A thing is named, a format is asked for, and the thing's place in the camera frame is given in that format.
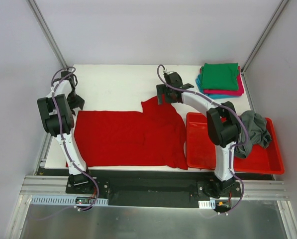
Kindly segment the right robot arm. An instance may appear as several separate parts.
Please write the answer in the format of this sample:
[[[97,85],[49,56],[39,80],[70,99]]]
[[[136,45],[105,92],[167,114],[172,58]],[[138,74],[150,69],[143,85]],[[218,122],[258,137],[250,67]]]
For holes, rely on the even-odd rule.
[[[203,186],[208,197],[220,198],[230,192],[235,183],[234,149],[241,134],[241,119],[232,102],[218,103],[203,93],[193,90],[193,85],[183,84],[177,72],[157,71],[162,84],[156,86],[158,104],[181,103],[188,105],[207,119],[207,132],[215,145],[214,179]]]

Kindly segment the grey crumpled t-shirt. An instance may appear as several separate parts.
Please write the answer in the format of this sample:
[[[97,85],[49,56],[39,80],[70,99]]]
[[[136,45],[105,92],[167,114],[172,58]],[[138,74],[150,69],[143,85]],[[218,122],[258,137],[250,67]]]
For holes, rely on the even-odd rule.
[[[238,138],[238,144],[234,150],[234,156],[240,159],[246,159],[252,151],[254,145],[259,145],[266,149],[272,142],[272,137],[267,130],[267,120],[254,111],[245,111],[240,119],[245,126],[249,139],[246,141],[246,133],[242,129]]]

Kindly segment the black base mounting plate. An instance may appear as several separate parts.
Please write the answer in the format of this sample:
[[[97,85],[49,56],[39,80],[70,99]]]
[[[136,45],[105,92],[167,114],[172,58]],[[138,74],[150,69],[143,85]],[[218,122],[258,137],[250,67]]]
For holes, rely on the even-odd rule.
[[[91,195],[99,190],[99,199],[110,206],[197,208],[211,198],[239,199],[241,187],[232,179],[221,189],[212,173],[166,171],[92,170],[94,180],[74,184],[69,177],[67,194]]]

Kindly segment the teal folded t-shirt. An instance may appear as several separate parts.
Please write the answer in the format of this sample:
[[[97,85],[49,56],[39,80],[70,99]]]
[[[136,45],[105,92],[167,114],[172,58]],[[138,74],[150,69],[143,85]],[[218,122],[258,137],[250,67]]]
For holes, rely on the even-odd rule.
[[[204,90],[201,87],[201,80],[202,80],[202,74],[198,74],[197,78],[195,79],[195,82],[197,84],[197,87],[199,91],[206,96],[217,100],[217,99],[229,99],[229,98],[235,98],[240,97],[244,94],[244,88],[241,80],[241,76],[237,76],[237,83],[238,83],[238,90],[237,91],[229,91],[229,90]]]

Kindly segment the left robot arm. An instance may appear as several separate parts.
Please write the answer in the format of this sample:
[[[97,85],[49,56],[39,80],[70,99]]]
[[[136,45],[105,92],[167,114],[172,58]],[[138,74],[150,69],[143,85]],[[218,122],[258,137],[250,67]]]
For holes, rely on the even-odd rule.
[[[74,138],[76,114],[85,104],[85,100],[76,94],[75,71],[75,67],[58,70],[52,77],[50,93],[39,98],[37,105],[44,130],[55,138],[66,159],[68,185],[88,194],[94,189],[94,181]]]

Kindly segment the left aluminium frame post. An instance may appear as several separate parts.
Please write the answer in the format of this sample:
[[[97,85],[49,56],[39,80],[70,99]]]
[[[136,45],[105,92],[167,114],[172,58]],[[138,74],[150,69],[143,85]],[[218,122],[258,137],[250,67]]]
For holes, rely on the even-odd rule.
[[[51,50],[53,51],[56,59],[60,63],[62,67],[68,67],[68,64],[47,24],[47,21],[45,20],[42,11],[40,10],[37,2],[35,0],[26,0],[26,3],[28,4],[29,8],[31,9],[35,19],[38,22],[38,25],[40,26],[40,29],[42,30]]]

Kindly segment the red plastic tray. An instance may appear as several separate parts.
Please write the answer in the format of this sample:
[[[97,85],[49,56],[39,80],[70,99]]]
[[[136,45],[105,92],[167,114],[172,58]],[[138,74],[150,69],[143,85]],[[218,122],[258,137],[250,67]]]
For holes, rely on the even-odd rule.
[[[272,142],[264,149],[254,145],[246,159],[234,158],[234,170],[243,173],[284,174],[284,166],[280,154],[274,126],[270,118],[266,118],[266,129],[271,135]],[[186,115],[186,158],[190,168],[214,170],[216,165],[215,145],[207,132],[207,120],[201,113]]]

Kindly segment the magenta folded t-shirt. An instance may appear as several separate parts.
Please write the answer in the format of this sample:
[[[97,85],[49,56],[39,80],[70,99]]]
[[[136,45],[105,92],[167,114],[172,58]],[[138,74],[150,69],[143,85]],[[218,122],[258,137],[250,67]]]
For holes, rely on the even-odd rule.
[[[201,66],[200,90],[207,95],[241,96],[244,88],[239,66]]]

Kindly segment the red t-shirt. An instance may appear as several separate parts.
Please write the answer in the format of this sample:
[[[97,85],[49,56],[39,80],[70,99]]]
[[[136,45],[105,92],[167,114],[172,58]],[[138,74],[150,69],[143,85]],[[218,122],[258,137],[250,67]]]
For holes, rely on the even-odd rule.
[[[186,126],[169,103],[157,97],[142,111],[80,111],[74,138],[88,167],[168,166],[187,170]]]

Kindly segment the right aluminium frame post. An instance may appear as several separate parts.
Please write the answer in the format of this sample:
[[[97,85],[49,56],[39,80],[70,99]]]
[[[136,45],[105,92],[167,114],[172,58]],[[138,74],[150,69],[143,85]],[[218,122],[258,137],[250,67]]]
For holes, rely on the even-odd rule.
[[[263,32],[261,33],[260,37],[258,38],[256,44],[254,45],[250,55],[248,56],[247,60],[245,61],[243,67],[241,68],[241,72],[245,73],[247,69],[250,67],[251,63],[255,59],[256,55],[259,53],[260,49],[262,48],[263,44],[265,43],[266,39],[268,38],[269,34],[277,24],[277,21],[285,11],[286,7],[290,3],[290,0],[281,0],[275,11],[273,12],[271,18],[269,19],[267,25],[265,26]]]

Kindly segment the green folded t-shirt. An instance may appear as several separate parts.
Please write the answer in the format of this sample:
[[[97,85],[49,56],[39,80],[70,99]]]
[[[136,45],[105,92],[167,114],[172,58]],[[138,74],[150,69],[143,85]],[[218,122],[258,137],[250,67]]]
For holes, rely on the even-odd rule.
[[[238,63],[205,63],[201,68],[201,85],[210,90],[238,90]]]

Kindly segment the aluminium frame post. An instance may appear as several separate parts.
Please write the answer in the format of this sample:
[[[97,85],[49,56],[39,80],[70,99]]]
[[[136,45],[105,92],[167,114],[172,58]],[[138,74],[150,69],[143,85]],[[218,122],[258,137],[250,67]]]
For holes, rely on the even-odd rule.
[[[31,9],[35,19],[38,22],[38,25],[40,26],[40,29],[42,30],[51,50],[53,51],[56,59],[60,63],[62,67],[68,67],[68,64],[47,24],[47,21],[45,20],[42,11],[40,10],[37,2],[35,0],[26,0],[26,3],[28,4],[29,8]]]
[[[269,19],[267,25],[265,26],[263,32],[261,33],[260,37],[258,38],[256,44],[254,45],[250,55],[248,56],[247,60],[245,61],[243,67],[241,68],[241,72],[245,73],[247,69],[250,67],[251,63],[255,59],[256,55],[259,53],[260,49],[262,48],[263,44],[265,43],[266,39],[268,38],[269,34],[277,24],[277,21],[285,11],[286,7],[290,3],[290,0],[281,0],[275,11],[273,12],[271,18]]]

